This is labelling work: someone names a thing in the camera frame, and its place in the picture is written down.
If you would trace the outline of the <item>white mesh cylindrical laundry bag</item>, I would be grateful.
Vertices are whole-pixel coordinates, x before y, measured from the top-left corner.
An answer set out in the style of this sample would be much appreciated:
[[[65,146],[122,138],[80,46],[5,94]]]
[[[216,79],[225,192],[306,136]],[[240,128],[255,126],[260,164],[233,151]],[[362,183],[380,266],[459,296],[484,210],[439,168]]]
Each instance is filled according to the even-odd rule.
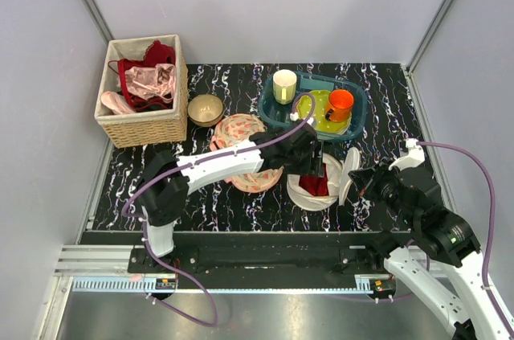
[[[289,174],[286,189],[290,200],[306,211],[322,211],[345,203],[352,179],[349,172],[361,167],[361,152],[351,147],[344,161],[323,153],[323,177]]]

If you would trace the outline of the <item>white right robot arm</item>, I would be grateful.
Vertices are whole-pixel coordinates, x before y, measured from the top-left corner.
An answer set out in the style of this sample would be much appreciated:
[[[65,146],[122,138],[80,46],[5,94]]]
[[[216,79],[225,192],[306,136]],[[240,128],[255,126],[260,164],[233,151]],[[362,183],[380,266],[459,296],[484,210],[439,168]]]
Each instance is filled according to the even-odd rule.
[[[349,177],[362,198],[385,204],[410,229],[410,238],[439,264],[451,282],[450,293],[410,255],[389,231],[365,245],[372,272],[395,276],[445,325],[454,339],[511,339],[513,317],[492,291],[483,265],[485,256],[471,226],[443,205],[439,184],[422,167],[399,170],[388,162]]]

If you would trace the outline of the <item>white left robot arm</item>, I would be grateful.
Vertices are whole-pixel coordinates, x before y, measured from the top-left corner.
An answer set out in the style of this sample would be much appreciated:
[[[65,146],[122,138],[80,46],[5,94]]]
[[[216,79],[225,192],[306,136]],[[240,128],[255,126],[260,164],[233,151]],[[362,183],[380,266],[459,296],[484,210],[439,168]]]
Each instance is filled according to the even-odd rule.
[[[281,169],[285,174],[323,174],[323,142],[314,128],[296,121],[287,129],[254,133],[230,147],[213,152],[156,158],[142,175],[135,202],[143,211],[145,263],[155,272],[173,264],[173,226],[188,197],[215,182],[244,174]]]

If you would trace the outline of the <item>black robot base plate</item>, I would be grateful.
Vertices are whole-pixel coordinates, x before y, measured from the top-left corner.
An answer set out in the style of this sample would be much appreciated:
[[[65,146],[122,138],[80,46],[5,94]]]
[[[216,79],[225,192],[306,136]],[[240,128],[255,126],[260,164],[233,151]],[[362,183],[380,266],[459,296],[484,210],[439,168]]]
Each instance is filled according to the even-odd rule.
[[[407,232],[185,232],[173,235],[173,251],[161,258],[191,274],[212,269],[316,269],[335,274],[375,273],[366,247],[381,238],[399,245]]]

